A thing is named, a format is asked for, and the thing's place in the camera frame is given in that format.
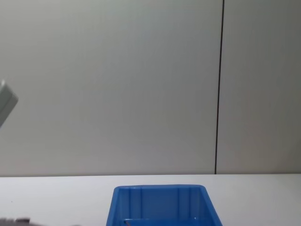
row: gray object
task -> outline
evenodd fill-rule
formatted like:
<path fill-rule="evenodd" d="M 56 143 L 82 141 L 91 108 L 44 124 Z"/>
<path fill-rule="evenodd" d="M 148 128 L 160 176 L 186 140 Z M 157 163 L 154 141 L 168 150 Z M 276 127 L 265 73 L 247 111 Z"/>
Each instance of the gray object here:
<path fill-rule="evenodd" d="M 30 223 L 30 219 L 7 219 L 7 218 L 0 218 L 0 226 L 41 226 L 37 224 Z"/>
<path fill-rule="evenodd" d="M 17 96 L 7 86 L 5 81 L 0 84 L 0 127 L 18 102 Z"/>

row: blue plastic bin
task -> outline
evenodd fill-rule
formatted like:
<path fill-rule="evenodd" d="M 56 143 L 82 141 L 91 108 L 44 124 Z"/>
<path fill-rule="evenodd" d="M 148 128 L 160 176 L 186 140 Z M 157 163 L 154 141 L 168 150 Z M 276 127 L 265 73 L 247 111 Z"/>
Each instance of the blue plastic bin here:
<path fill-rule="evenodd" d="M 201 185 L 120 186 L 106 226 L 221 226 Z"/>

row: white tabletop surface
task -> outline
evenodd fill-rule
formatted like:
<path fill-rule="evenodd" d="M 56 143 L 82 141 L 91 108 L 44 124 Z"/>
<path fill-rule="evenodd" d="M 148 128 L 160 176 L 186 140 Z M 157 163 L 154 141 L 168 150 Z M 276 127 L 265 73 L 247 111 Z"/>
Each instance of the white tabletop surface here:
<path fill-rule="evenodd" d="M 300 226 L 301 175 L 0 178 L 0 218 L 48 226 L 105 226 L 120 185 L 204 185 L 224 226 Z"/>

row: metal object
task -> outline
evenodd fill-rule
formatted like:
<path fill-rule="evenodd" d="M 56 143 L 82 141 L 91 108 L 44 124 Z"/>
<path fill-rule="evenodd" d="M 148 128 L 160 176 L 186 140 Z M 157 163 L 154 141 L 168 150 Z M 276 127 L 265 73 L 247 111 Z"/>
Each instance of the metal object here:
<path fill-rule="evenodd" d="M 18 102 L 18 97 L 5 81 L 0 83 L 0 127 Z"/>

